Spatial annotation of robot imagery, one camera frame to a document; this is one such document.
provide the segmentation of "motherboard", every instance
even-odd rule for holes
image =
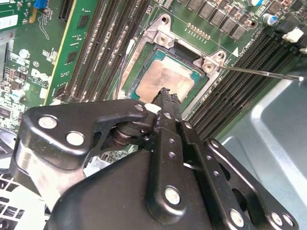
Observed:
[[[0,126],[43,105],[177,93],[216,137],[307,53],[302,0],[0,0]]]

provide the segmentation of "blue connector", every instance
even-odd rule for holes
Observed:
[[[34,7],[43,9],[47,7],[48,0],[35,0]]]

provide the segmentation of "black ram slot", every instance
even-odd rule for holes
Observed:
[[[261,34],[235,66],[280,72],[294,56],[275,39]],[[224,80],[190,118],[200,138],[215,137],[271,81],[270,78],[255,74],[227,72]]]
[[[97,21],[100,18],[104,17],[104,14],[106,13],[108,6],[109,6],[109,4],[107,4],[107,2],[105,0],[99,0],[99,2],[97,4],[97,7],[96,7],[95,12],[94,12],[93,19],[92,19],[91,24],[90,24],[89,29],[88,29],[88,36],[86,36],[86,38],[85,38],[84,44],[81,48],[81,52],[80,52],[78,61],[76,63],[76,66],[75,66],[73,74],[72,74],[71,80],[70,80],[67,88],[65,89],[66,99],[67,99],[68,102],[70,102],[72,97],[74,96],[75,89],[77,87],[78,88],[81,87],[81,85],[77,85],[77,83],[78,83],[78,78],[80,76],[83,63],[85,62],[86,57],[87,57],[88,47],[89,47],[89,44],[91,43],[92,37],[94,36],[94,31],[95,31],[95,27],[97,25]]]
[[[98,70],[96,70],[94,74],[94,79],[92,80],[89,86],[89,89],[91,89],[91,91],[87,93],[85,100],[92,101],[94,99],[96,89],[99,85],[99,82],[101,81],[101,76],[104,75],[106,68],[108,68],[107,63],[111,59],[111,55],[114,52],[116,48],[116,44],[124,31],[124,28],[129,20],[129,16],[132,13],[132,9],[135,7],[135,3],[136,3],[136,0],[125,1],[125,5],[119,16],[118,23],[116,23],[116,25],[114,26],[112,38],[109,39],[109,42],[105,48],[105,52],[102,56],[102,59],[99,61]]]
[[[83,76],[87,76],[86,78],[83,78],[83,80],[80,83],[80,86],[78,88],[78,91],[75,95],[76,100],[78,102],[81,102],[83,100],[83,96],[84,93],[87,90],[90,90],[89,92],[87,92],[87,95],[90,94],[93,91],[93,79],[91,77],[91,74],[95,68],[95,63],[96,60],[98,59],[99,53],[102,49],[102,47],[105,45],[103,42],[103,39],[105,39],[110,26],[112,25],[112,22],[115,20],[115,18],[117,17],[117,11],[120,5],[120,1],[111,1],[112,4],[109,7],[109,10],[106,14],[106,18],[103,20],[103,23],[101,24],[101,26],[99,27],[99,31],[98,31],[98,35],[96,37],[95,43],[94,43],[94,47],[92,48],[92,53],[90,54],[85,66],[85,71],[83,73]],[[114,30],[112,31],[112,36],[110,37],[109,41],[111,41],[113,39],[113,33]]]
[[[71,8],[74,0],[62,0],[62,4],[59,11],[59,18],[68,21],[69,15],[71,13]]]
[[[113,61],[112,67],[110,68],[110,72],[108,73],[108,76],[106,77],[106,80],[102,86],[102,88],[99,91],[98,97],[97,97],[97,101],[102,101],[104,100],[108,88],[110,87],[117,70],[120,67],[120,64],[124,58],[124,53],[129,45],[130,40],[133,38],[133,36],[135,35],[135,33],[137,32],[137,29],[139,28],[140,24],[141,24],[141,20],[140,18],[143,18],[147,8],[150,4],[150,0],[143,0],[139,7],[137,8],[132,20],[131,20],[131,24],[130,24],[130,29],[127,32],[127,35],[125,37],[125,39],[122,42],[122,45],[120,46],[118,53]]]

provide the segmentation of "electronic component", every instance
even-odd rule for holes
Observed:
[[[203,0],[190,0],[188,8],[192,11],[197,11],[202,4]]]
[[[35,0],[34,7],[38,9],[43,9],[47,7],[47,0]]]
[[[296,17],[289,14],[283,21],[281,21],[281,23],[276,26],[275,30],[279,33],[287,34],[294,30],[299,23],[300,21]]]
[[[245,13],[239,20],[239,23],[244,24],[245,21],[249,18],[249,16]]]
[[[59,11],[59,18],[66,21],[69,18],[69,15],[71,13],[73,0],[62,0],[61,8]]]
[[[219,5],[219,8],[223,10],[228,3],[229,3],[229,0],[222,0]]]
[[[282,4],[278,1],[273,1],[272,4],[269,6],[268,8],[268,11],[271,13],[271,14],[276,14],[278,11],[281,10],[282,8]]]
[[[282,5],[287,7],[287,6],[289,6],[291,4],[291,2],[292,2],[291,0],[284,0]]]
[[[239,40],[242,37],[242,35],[245,33],[245,31],[246,29],[244,29],[243,26],[237,24],[230,32],[230,36],[235,40]]]
[[[163,60],[154,57],[136,89],[136,94],[140,97],[140,101],[150,103],[161,86],[166,86],[171,93],[177,93],[179,100],[183,101],[194,85],[192,73],[190,69],[171,57],[165,56]]]
[[[10,118],[11,117],[11,111],[0,106],[0,117]]]
[[[295,28],[293,31],[285,34],[283,39],[288,42],[295,43],[301,38],[301,36],[303,36],[303,34],[303,31],[301,31],[299,28]]]
[[[296,42],[296,46],[300,48],[307,47],[307,25],[299,25],[299,28],[301,31],[303,31],[303,36],[300,37],[300,39]]]
[[[232,16],[232,17],[234,17],[235,14],[236,14],[238,11],[239,11],[239,8],[236,7],[236,6],[234,6],[234,7],[231,9],[231,11],[229,12],[229,15]]]
[[[213,10],[214,10],[214,6],[210,2],[207,2],[200,12],[200,17],[203,17],[204,19],[208,19],[210,15],[212,14]]]
[[[269,26],[273,26],[277,23],[278,19],[275,15],[271,15],[269,13],[265,13],[262,17],[262,21],[263,23],[269,25]]]
[[[236,22],[232,18],[226,18],[224,22],[221,24],[220,28],[225,33],[229,33],[232,28],[235,26]]]
[[[11,89],[12,90],[19,90],[22,88],[22,84],[20,82],[15,82],[15,81],[12,81],[11,82]]]
[[[65,91],[65,85],[63,85],[62,87],[58,88],[55,97],[61,96],[64,93],[64,91]]]
[[[74,51],[68,54],[65,64],[72,63],[77,57],[78,51]]]
[[[217,10],[214,14],[213,14],[213,17],[212,19],[210,20],[210,22],[213,24],[213,25],[216,25],[216,26],[219,26],[222,22],[222,20],[224,19],[225,17],[225,13],[221,10]]]
[[[25,96],[23,90],[12,90],[10,97],[15,103],[18,103]]]
[[[90,21],[90,15],[82,15],[78,23],[78,29],[85,28]]]
[[[263,0],[247,0],[249,6],[260,6]]]
[[[296,0],[295,2],[293,2],[293,4],[290,6],[290,8],[293,11],[299,11],[303,6],[303,3],[300,0]]]

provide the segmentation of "capacitor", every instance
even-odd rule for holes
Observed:
[[[21,58],[23,58],[23,59],[27,59],[27,58],[30,57],[30,53],[29,53],[29,51],[26,50],[26,49],[21,49],[21,50],[19,51],[19,56],[20,56]]]
[[[249,6],[260,6],[263,0],[247,0]]]
[[[274,26],[277,23],[278,18],[275,15],[265,13],[262,17],[262,21],[269,26]]]
[[[19,101],[25,96],[24,90],[12,90],[12,94],[10,97],[13,99],[15,103],[19,103]]]

